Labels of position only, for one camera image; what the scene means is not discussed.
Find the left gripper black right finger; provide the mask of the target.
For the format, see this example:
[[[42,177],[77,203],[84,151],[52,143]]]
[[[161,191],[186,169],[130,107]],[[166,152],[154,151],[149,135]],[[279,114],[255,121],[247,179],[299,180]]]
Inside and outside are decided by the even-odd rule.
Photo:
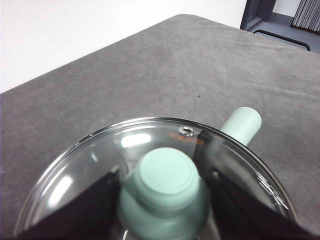
[[[318,240],[267,207],[228,177],[212,171],[206,178],[210,203],[223,240]]]

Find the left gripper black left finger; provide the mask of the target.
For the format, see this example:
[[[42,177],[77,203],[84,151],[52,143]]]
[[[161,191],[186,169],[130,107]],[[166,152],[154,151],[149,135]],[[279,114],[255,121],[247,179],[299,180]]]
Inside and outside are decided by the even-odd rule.
[[[109,171],[65,206],[18,233],[16,240],[110,240],[123,227],[117,215],[120,171]]]

